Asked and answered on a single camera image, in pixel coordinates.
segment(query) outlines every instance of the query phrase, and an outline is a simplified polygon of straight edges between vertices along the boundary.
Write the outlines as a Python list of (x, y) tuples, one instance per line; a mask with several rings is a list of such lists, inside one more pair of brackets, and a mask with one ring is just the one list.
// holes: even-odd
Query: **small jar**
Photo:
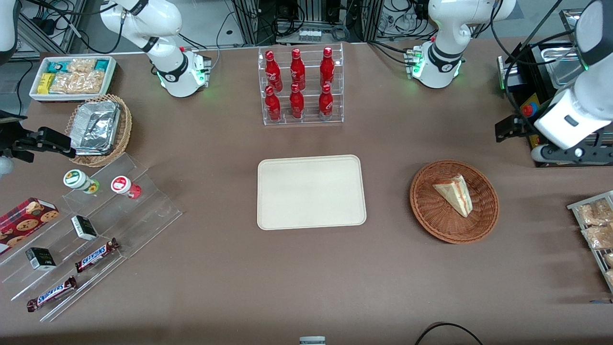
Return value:
[(136, 199), (140, 196), (141, 188), (137, 184), (133, 184), (126, 176), (117, 176), (111, 182), (113, 192), (125, 195), (130, 199)]
[(85, 194), (93, 194), (100, 188), (100, 182), (87, 176), (79, 169), (73, 169), (64, 175), (64, 185), (76, 190), (82, 190)]

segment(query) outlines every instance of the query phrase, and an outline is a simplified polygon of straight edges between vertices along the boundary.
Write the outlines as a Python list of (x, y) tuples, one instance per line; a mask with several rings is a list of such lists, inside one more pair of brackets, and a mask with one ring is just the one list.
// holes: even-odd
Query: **red cookie package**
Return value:
[(0, 255), (59, 215), (55, 205), (29, 198), (0, 217)]

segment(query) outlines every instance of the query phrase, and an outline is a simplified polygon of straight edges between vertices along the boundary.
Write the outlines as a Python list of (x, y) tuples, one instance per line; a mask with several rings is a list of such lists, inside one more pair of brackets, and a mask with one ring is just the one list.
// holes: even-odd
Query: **wicker basket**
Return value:
[[(457, 174), (464, 176), (473, 201), (473, 211), (468, 218), (462, 217), (432, 187), (437, 180)], [(436, 161), (424, 166), (411, 183), (409, 198), (419, 223), (432, 235), (449, 243), (482, 240), (492, 232), (500, 213), (498, 196), (485, 175), (455, 160)]]
[[(104, 95), (88, 99), (85, 102), (93, 103), (101, 101), (114, 101), (121, 105), (120, 121), (117, 126), (115, 142), (113, 143), (113, 151), (111, 151), (110, 154), (106, 156), (76, 156), (75, 158), (71, 159), (71, 161), (76, 164), (87, 165), (90, 168), (99, 168), (116, 160), (126, 150), (126, 147), (128, 146), (128, 141), (130, 140), (130, 131), (132, 130), (132, 114), (130, 114), (130, 109), (128, 109), (126, 103), (124, 103), (121, 98), (115, 95)], [(74, 121), (75, 115), (77, 114), (77, 109), (78, 108), (76, 108), (75, 111), (72, 112), (72, 116), (68, 121), (66, 130), (64, 131), (66, 135), (70, 134), (70, 129), (72, 128), (72, 122)]]

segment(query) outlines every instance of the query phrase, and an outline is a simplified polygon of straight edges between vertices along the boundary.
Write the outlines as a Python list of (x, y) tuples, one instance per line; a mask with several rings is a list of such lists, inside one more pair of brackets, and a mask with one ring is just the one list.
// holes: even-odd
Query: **coca-cola bottle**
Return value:
[(266, 103), (266, 111), (268, 112), (270, 121), (281, 121), (281, 103), (279, 102), (279, 98), (277, 98), (277, 96), (275, 95), (275, 90), (270, 85), (266, 85), (266, 88), (264, 90), (266, 91), (266, 98), (264, 98), (264, 103)]
[(332, 59), (332, 48), (324, 48), (324, 58), (319, 65), (319, 73), (321, 74), (320, 84), (323, 87), (325, 84), (332, 84), (334, 81), (334, 60)]
[(305, 98), (300, 92), (298, 83), (292, 84), (292, 94), (289, 96), (289, 102), (292, 105), (292, 116), (300, 120), (305, 110)]
[(300, 58), (300, 49), (292, 49), (292, 64), (289, 67), (292, 73), (292, 83), (297, 83), (301, 90), (307, 87), (307, 75), (305, 63)]
[(281, 69), (275, 61), (275, 54), (268, 50), (264, 54), (266, 56), (266, 79), (268, 84), (275, 88), (275, 92), (283, 90), (283, 82), (281, 81)]
[(321, 87), (321, 95), (319, 95), (319, 118), (322, 121), (328, 121), (332, 117), (332, 101), (334, 98), (330, 94), (330, 84), (324, 84)]

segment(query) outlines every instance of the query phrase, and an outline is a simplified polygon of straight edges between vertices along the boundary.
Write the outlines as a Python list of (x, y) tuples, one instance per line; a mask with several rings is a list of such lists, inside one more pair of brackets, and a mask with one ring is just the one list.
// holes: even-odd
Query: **small black box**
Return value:
[(26, 256), (32, 268), (39, 271), (51, 271), (57, 266), (51, 257), (51, 253), (45, 248), (29, 248), (26, 250)]
[(89, 219), (85, 218), (84, 216), (76, 215), (71, 219), (71, 221), (72, 226), (77, 232), (77, 236), (81, 237), (82, 239), (94, 241), (98, 237), (94, 226), (91, 224)]

